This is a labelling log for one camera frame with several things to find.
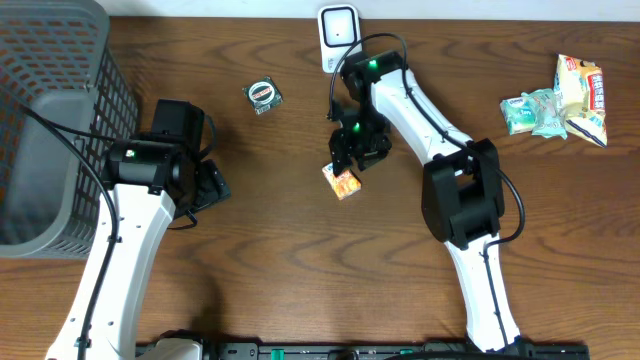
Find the small orange juice box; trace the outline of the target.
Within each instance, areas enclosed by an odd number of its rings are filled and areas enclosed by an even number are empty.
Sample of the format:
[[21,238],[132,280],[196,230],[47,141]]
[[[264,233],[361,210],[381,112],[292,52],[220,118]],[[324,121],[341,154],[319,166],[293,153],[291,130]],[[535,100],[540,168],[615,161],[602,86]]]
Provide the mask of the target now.
[[361,189],[360,180],[350,169],[344,170],[340,175],[335,175],[332,163],[322,168],[322,173],[339,200],[343,200]]

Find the large white snack bag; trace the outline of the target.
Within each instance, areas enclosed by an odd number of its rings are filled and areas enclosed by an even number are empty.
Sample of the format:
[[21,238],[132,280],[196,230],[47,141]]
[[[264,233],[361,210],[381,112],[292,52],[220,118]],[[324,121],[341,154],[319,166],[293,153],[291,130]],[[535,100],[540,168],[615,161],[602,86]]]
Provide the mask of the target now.
[[568,133],[606,148],[604,76],[594,62],[558,55],[553,87]]

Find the dark green round-label packet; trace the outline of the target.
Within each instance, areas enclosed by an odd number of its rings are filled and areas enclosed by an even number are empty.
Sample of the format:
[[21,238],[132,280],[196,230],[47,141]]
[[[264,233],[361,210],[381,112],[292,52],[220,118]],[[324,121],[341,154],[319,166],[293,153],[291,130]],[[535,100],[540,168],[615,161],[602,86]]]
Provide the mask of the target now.
[[257,115],[270,111],[284,101],[282,93],[269,76],[245,87],[243,93]]

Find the small teal white box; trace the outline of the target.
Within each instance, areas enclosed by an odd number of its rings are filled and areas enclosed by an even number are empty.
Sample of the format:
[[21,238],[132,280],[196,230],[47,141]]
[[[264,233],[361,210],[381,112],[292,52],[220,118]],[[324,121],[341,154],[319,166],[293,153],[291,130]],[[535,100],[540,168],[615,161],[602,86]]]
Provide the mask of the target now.
[[500,110],[510,135],[531,132],[535,125],[535,114],[524,97],[502,100]]

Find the teal candy wrapper packet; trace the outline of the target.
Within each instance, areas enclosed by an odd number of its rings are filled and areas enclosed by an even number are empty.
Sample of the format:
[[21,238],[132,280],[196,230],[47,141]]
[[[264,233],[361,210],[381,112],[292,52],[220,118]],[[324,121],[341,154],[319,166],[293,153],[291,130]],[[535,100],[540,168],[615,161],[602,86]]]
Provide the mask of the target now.
[[557,101],[552,89],[538,89],[531,93],[522,92],[535,116],[531,133],[544,138],[560,137],[566,140],[568,133],[564,120],[557,110]]

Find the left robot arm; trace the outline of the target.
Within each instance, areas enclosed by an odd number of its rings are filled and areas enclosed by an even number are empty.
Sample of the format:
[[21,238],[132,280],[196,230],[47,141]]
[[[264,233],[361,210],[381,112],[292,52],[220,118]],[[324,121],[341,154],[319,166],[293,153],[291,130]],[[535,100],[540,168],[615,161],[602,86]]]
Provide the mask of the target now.
[[103,154],[98,227],[49,359],[133,359],[140,312],[171,223],[230,190],[200,134],[142,133]]

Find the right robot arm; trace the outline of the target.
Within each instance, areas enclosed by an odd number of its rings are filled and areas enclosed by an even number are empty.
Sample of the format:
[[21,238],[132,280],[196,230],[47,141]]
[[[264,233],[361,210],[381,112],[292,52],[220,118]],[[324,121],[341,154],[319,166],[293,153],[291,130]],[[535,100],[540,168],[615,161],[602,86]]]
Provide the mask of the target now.
[[498,240],[504,214],[496,147],[452,125],[420,89],[402,56],[360,51],[339,68],[356,109],[331,104],[340,124],[329,140],[331,169],[365,170],[384,159],[395,127],[423,168],[421,211],[432,236],[452,257],[467,314],[467,336],[482,352],[504,351],[520,335],[502,279]]

